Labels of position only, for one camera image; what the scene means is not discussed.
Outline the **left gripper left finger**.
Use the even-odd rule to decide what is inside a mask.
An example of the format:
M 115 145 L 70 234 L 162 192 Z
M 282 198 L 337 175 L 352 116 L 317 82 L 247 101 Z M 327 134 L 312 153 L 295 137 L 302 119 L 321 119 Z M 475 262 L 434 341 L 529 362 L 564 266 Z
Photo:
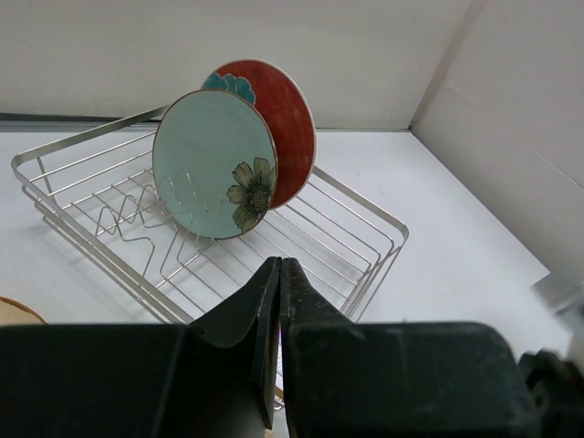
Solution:
M 281 259 L 271 256 L 230 297 L 190 325 L 195 429 L 273 424 Z

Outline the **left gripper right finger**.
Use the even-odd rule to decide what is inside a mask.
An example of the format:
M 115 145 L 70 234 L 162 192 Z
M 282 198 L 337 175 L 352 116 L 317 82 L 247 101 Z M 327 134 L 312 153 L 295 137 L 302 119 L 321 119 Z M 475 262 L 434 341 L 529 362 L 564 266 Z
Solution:
M 360 327 L 311 285 L 295 258 L 283 261 L 279 285 L 290 435 L 360 436 Z

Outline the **light green flower bowl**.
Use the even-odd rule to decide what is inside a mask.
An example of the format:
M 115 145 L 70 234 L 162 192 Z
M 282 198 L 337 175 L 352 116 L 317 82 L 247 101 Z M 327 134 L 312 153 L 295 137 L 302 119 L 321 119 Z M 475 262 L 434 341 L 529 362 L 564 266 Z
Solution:
M 243 98 L 200 89 L 165 112 L 152 146 L 156 192 L 186 231 L 225 240 L 254 229 L 275 196 L 278 162 L 264 118 Z

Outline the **red and teal floral plate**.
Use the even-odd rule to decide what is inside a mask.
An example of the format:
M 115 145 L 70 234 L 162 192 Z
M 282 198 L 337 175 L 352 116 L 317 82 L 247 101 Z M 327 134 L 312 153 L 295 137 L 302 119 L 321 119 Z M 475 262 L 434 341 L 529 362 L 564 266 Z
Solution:
M 271 207 L 292 200 L 304 188 L 316 158 L 315 122 L 300 87 L 281 68 L 260 59 L 231 61 L 213 71 L 204 89 L 222 89 L 245 99 L 264 118 L 278 159 Z

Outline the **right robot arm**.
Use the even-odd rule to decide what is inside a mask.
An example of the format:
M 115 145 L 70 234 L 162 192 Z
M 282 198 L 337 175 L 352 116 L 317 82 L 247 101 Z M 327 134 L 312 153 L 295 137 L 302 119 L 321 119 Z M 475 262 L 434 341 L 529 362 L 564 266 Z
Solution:
M 542 437 L 583 437 L 583 374 L 552 351 L 524 353 L 518 368 L 534 398 Z

